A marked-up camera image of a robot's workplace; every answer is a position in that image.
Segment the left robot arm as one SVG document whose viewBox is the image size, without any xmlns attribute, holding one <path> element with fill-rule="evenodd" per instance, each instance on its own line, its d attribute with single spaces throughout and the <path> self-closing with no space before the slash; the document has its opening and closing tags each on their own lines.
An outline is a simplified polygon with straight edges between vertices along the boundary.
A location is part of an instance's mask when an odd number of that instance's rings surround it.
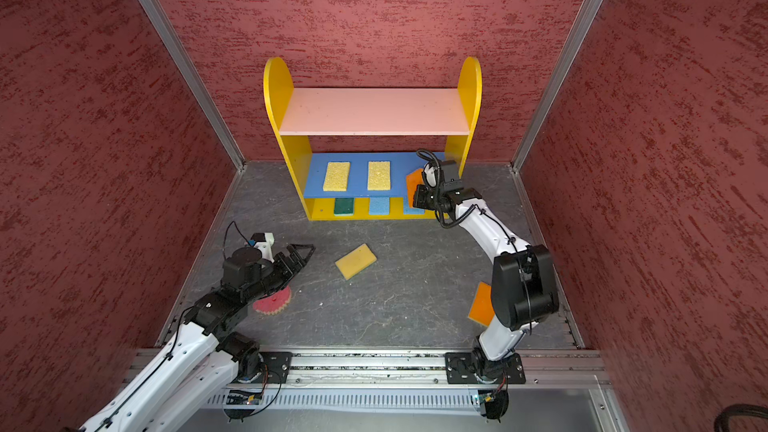
<svg viewBox="0 0 768 432">
<path fill-rule="evenodd" d="M 176 431 L 230 383 L 242 403 L 287 382 L 290 352 L 262 353 L 237 332 L 254 303 L 285 291 L 316 248 L 271 250 L 271 237 L 224 254 L 217 288 L 185 309 L 175 332 L 131 382 L 83 425 L 84 431 Z"/>
</svg>

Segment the dark yellow scouring pad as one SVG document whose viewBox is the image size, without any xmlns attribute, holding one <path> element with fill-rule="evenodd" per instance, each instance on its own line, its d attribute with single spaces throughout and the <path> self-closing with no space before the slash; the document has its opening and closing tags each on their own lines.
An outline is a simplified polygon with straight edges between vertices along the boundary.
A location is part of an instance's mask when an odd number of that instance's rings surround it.
<svg viewBox="0 0 768 432">
<path fill-rule="evenodd" d="M 335 262 L 335 266 L 345 280 L 350 280 L 361 271 L 374 264 L 377 257 L 367 244 L 362 244 Z"/>
</svg>

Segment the pink round smiley sponge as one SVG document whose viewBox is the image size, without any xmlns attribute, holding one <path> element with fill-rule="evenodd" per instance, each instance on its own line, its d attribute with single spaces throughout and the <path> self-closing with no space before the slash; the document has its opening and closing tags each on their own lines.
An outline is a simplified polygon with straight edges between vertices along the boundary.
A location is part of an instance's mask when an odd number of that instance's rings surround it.
<svg viewBox="0 0 768 432">
<path fill-rule="evenodd" d="M 291 288 L 286 286 L 282 290 L 254 302 L 252 309 L 263 315 L 276 315 L 286 308 L 291 298 Z"/>
</svg>

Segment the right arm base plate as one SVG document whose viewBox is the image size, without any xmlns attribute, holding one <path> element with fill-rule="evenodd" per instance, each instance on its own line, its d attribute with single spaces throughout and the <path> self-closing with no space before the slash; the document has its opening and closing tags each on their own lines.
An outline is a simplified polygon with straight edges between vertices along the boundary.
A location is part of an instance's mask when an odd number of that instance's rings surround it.
<svg viewBox="0 0 768 432">
<path fill-rule="evenodd" d="M 453 385 L 522 385 L 526 383 L 521 356 L 512 353 L 498 361 L 486 359 L 480 349 L 449 352 L 445 356 L 447 382 Z"/>
</svg>

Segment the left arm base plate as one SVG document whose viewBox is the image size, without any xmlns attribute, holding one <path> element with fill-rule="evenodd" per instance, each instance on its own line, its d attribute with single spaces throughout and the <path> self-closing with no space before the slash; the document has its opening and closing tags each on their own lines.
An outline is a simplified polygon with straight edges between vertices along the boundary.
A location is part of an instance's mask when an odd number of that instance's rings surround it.
<svg viewBox="0 0 768 432">
<path fill-rule="evenodd" d="M 291 352 L 261 351 L 244 356 L 238 365 L 236 383 L 284 384 L 291 367 L 294 354 Z"/>
</svg>

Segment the green scouring sponge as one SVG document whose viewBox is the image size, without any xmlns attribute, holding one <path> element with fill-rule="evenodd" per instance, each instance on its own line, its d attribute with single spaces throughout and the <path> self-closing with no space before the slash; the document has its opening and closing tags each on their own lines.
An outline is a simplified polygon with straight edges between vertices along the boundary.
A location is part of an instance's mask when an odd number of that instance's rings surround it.
<svg viewBox="0 0 768 432">
<path fill-rule="evenodd" d="M 354 198 L 336 198 L 334 200 L 333 214 L 335 216 L 352 216 L 355 209 Z"/>
</svg>

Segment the orange sponge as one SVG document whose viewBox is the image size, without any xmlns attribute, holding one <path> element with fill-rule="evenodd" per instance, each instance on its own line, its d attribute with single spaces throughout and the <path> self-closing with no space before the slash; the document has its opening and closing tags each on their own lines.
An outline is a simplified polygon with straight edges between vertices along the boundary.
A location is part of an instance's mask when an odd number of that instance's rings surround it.
<svg viewBox="0 0 768 432">
<path fill-rule="evenodd" d="M 477 286 L 468 318 L 477 324 L 488 327 L 494 317 L 495 313 L 491 302 L 491 286 L 485 282 L 480 282 Z"/>
<path fill-rule="evenodd" d="M 412 202 L 419 185 L 423 184 L 423 169 L 418 168 L 406 176 L 406 198 Z"/>
</svg>

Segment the yellow sponge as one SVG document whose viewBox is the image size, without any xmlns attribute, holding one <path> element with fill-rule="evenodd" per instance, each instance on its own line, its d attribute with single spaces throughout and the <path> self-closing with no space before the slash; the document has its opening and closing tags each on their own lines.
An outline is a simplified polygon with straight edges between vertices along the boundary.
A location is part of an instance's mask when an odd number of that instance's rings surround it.
<svg viewBox="0 0 768 432">
<path fill-rule="evenodd" d="M 368 163 L 367 190 L 389 191 L 391 189 L 391 163 L 371 161 Z"/>
<path fill-rule="evenodd" d="M 346 192 L 350 170 L 350 162 L 328 162 L 323 181 L 323 191 Z"/>
</svg>

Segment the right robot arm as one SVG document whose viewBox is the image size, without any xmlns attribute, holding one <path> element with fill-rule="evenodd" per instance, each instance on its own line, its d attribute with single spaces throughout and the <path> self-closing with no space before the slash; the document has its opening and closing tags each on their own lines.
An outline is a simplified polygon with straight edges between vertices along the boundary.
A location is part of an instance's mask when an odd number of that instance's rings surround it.
<svg viewBox="0 0 768 432">
<path fill-rule="evenodd" d="M 551 253 L 504 225 L 481 194 L 463 184 L 455 161 L 441 160 L 425 149 L 417 155 L 425 164 L 412 206 L 434 212 L 444 229 L 464 229 L 491 261 L 493 317 L 477 339 L 468 368 L 479 381 L 498 383 L 512 367 L 522 339 L 559 310 Z"/>
</svg>

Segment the blue sponge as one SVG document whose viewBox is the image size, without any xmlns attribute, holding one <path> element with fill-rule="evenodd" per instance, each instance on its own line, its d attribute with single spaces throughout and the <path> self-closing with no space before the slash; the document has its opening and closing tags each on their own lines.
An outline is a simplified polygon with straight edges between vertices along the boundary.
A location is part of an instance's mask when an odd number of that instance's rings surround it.
<svg viewBox="0 0 768 432">
<path fill-rule="evenodd" d="M 425 213 L 425 210 L 423 208 L 414 207 L 413 199 L 406 198 L 404 200 L 403 213 L 405 215 L 423 215 Z"/>
<path fill-rule="evenodd" d="M 390 214 L 390 198 L 371 197 L 368 214 L 370 216 L 388 216 Z"/>
</svg>

